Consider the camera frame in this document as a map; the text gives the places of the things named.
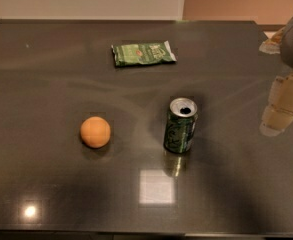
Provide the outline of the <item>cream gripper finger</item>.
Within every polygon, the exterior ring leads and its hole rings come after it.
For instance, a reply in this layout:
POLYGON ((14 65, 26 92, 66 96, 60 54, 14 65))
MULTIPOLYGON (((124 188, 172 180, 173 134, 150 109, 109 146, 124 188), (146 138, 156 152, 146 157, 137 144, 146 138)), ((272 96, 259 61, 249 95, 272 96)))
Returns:
POLYGON ((268 39, 262 42, 259 46, 259 50, 266 54, 279 54, 283 32, 283 28, 276 32, 267 32, 266 36, 268 39))
POLYGON ((275 137, 293 122, 293 72, 286 77, 277 76, 272 83, 260 132, 275 137))

